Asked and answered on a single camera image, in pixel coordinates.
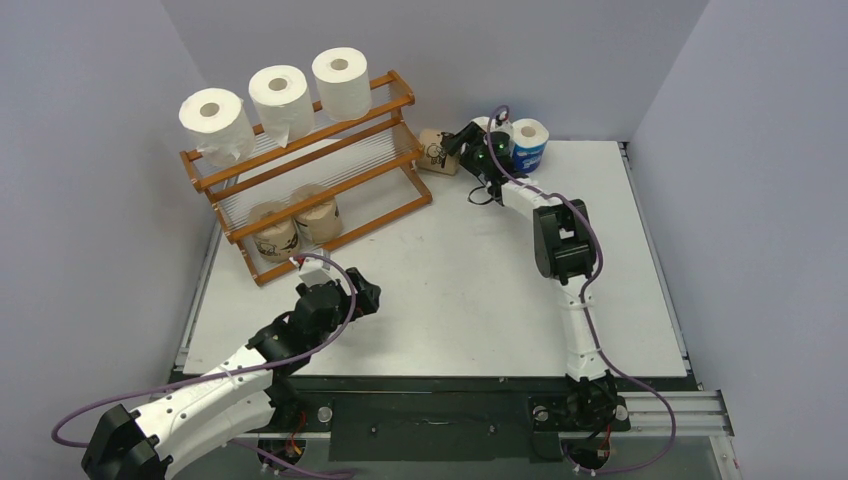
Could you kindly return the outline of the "orange wooden tiered shelf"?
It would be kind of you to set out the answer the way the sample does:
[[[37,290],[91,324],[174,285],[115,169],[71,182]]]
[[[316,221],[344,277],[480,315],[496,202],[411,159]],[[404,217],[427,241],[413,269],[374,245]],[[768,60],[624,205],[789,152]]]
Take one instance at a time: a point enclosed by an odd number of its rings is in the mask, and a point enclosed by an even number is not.
[[[238,248],[257,285],[294,268],[260,253],[259,234],[277,223],[333,200],[343,229],[321,246],[336,250],[432,202],[415,170],[423,147],[403,116],[415,103],[412,88],[394,70],[370,87],[373,107],[363,118],[335,122],[315,102],[315,131],[287,147],[255,125],[254,153],[238,165],[218,167],[197,150],[181,152],[191,185],[210,202],[223,238]]]

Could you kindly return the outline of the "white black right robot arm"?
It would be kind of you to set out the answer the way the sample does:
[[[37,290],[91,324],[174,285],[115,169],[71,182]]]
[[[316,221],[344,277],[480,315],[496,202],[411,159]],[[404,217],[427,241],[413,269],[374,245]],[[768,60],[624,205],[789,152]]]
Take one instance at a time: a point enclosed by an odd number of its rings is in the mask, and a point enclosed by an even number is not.
[[[536,267],[553,283],[567,343],[567,394],[549,414],[597,436],[615,420],[618,408],[615,380],[591,318],[589,287],[603,265],[598,239],[585,203],[548,191],[520,172],[509,141],[504,131],[487,132],[470,122],[457,133],[442,133],[440,145],[478,179],[493,202],[530,220]]]

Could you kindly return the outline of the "brown roll plain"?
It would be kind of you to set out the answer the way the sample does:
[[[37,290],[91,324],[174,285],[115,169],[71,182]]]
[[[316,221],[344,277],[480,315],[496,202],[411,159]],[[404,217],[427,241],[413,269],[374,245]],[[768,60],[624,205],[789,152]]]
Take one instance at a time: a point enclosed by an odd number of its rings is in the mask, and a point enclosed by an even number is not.
[[[296,204],[326,191],[321,185],[304,185],[292,192],[291,203]],[[315,204],[294,218],[301,233],[313,244],[323,244],[339,237],[343,231],[338,204],[334,197]]]

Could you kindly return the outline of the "brown roll with cartoon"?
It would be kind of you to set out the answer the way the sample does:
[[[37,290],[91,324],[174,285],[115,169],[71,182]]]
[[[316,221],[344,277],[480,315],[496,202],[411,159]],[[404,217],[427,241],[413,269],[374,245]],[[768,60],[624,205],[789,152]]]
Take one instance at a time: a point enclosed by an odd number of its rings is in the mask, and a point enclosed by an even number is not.
[[[444,175],[455,175],[459,170],[459,161],[455,156],[448,155],[442,146],[442,140],[450,136],[449,132],[431,128],[422,129],[418,140],[423,150],[416,160],[416,167]]]

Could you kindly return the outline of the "white toilet paper roll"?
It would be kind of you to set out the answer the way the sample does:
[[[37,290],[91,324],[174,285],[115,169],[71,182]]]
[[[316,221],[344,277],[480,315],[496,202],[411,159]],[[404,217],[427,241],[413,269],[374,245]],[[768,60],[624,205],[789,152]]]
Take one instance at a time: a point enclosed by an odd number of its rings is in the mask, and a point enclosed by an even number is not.
[[[179,120],[208,163],[221,168],[248,160],[256,145],[243,100],[222,88],[206,88],[183,101]]]
[[[362,118],[372,108],[365,55],[352,47],[336,47],[312,62],[322,109],[336,122]]]
[[[291,65],[272,65],[249,81],[249,95],[264,133],[280,147],[315,128],[313,101],[305,74]]]

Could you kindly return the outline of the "blue toilet roll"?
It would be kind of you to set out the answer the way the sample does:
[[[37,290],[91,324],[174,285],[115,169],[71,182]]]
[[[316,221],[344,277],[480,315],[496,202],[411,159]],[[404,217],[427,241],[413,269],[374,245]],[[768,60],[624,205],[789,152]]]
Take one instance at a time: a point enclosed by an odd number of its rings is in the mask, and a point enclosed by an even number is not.
[[[523,118],[513,123],[512,159],[517,171],[530,173],[542,161],[549,131],[538,120]]]
[[[493,120],[490,120],[489,117],[480,116],[474,118],[472,122],[478,125],[483,131],[490,131]]]

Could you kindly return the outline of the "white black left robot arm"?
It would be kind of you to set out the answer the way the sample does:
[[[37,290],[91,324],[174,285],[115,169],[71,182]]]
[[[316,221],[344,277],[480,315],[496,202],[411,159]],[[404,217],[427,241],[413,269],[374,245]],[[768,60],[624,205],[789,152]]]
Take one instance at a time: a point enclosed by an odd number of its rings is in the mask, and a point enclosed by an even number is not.
[[[133,410],[99,419],[81,460],[91,479],[171,479],[238,435],[291,427],[298,402],[289,376],[346,321],[378,311],[381,289],[354,267],[341,280],[299,284],[292,310],[258,330],[206,374]]]

